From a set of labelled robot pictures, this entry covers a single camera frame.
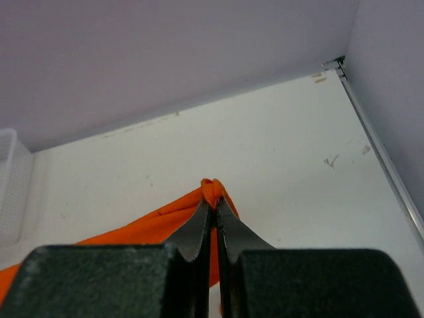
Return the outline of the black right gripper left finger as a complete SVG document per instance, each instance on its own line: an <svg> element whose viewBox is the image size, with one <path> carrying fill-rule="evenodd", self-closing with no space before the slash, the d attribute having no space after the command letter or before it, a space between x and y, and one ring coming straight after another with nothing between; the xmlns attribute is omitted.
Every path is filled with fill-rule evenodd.
<svg viewBox="0 0 424 318"><path fill-rule="evenodd" d="M2 317L206 317L211 207L163 243L50 245L24 260Z"/></svg>

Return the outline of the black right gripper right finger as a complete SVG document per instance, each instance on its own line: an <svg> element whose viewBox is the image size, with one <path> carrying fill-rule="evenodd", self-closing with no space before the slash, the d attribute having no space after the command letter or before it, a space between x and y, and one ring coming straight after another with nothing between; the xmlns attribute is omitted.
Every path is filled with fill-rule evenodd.
<svg viewBox="0 0 424 318"><path fill-rule="evenodd" d="M418 317L396 263L375 249L277 249L226 199L216 206L223 317Z"/></svg>

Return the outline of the orange t shirt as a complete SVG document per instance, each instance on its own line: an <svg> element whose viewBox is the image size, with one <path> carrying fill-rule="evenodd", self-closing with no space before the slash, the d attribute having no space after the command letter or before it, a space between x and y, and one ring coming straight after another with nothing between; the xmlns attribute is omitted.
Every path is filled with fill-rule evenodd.
<svg viewBox="0 0 424 318"><path fill-rule="evenodd" d="M159 244L179 229L194 214L199 203L205 199L215 212L218 201L224 197L233 213L238 211L218 179L202 179L201 186L183 197L155 210L124 227L103 233L72 245L105 244ZM21 263L1 270L1 305L9 291ZM219 283L219 259L217 230L211 230L211 250L209 262L209 288Z"/></svg>

